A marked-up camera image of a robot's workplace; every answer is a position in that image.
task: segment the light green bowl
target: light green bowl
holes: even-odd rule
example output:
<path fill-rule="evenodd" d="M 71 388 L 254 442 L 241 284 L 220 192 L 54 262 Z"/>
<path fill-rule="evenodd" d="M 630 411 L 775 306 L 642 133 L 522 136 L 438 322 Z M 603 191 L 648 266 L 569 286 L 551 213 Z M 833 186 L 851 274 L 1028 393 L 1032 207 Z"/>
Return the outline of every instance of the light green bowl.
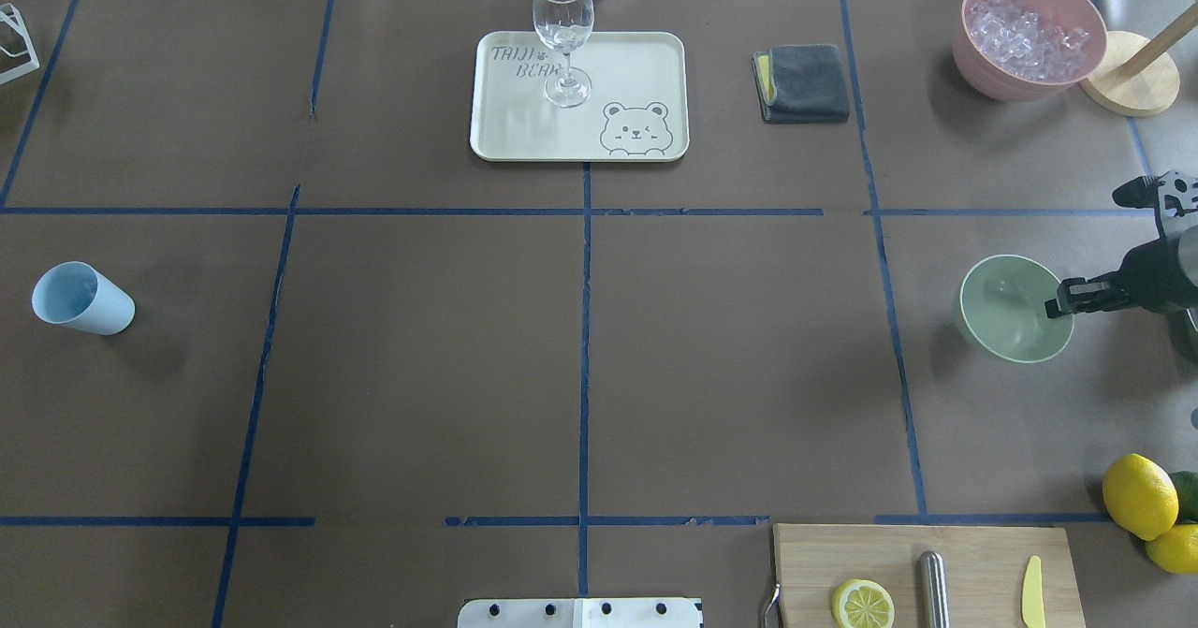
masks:
<path fill-rule="evenodd" d="M 1073 336 L 1073 315 L 1048 319 L 1045 301 L 1057 297 L 1060 279 L 1045 266 L 1015 254 L 978 262 L 957 292 L 957 328 L 970 344 L 1015 363 L 1046 362 Z"/>

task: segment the folded cloth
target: folded cloth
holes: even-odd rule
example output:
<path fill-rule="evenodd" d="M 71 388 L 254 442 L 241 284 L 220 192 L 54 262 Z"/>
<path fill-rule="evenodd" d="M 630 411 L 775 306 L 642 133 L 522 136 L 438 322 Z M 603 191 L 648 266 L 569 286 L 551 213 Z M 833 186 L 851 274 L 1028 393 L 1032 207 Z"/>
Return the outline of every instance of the folded cloth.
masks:
<path fill-rule="evenodd" d="M 848 120 L 848 89 L 834 44 L 779 44 L 754 53 L 752 71 L 767 122 Z"/>

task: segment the yellow knife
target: yellow knife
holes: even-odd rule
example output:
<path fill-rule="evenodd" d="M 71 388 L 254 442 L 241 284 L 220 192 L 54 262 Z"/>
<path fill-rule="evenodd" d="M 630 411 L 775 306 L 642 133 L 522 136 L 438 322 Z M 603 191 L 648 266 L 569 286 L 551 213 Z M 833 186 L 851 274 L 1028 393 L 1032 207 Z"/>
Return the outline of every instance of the yellow knife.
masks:
<path fill-rule="evenodd" d="M 1028 560 L 1028 568 L 1023 572 L 1023 600 L 1019 604 L 1023 623 L 1028 628 L 1045 628 L 1045 587 L 1040 575 L 1040 556 Z"/>

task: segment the bear face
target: bear face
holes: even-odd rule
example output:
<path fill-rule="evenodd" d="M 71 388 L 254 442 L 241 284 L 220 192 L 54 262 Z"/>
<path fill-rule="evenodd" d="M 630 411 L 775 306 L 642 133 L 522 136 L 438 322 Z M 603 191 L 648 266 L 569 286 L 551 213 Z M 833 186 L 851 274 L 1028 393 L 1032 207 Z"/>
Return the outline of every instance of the bear face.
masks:
<path fill-rule="evenodd" d="M 612 102 L 603 108 L 607 125 L 599 143 L 612 156 L 664 156 L 673 143 L 666 125 L 666 104 L 653 102 L 642 109 Z"/>

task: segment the robotic arm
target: robotic arm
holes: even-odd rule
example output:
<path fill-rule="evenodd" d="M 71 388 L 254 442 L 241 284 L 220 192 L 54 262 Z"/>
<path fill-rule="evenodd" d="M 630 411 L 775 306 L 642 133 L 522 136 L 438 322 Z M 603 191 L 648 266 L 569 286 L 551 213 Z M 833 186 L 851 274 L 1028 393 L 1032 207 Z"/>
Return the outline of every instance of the robotic arm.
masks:
<path fill-rule="evenodd" d="M 1112 198 L 1121 207 L 1156 211 L 1160 237 L 1126 253 L 1114 272 L 1075 277 L 1045 302 L 1049 319 L 1075 313 L 1144 308 L 1160 314 L 1198 307 L 1198 180 L 1184 173 L 1127 181 Z"/>

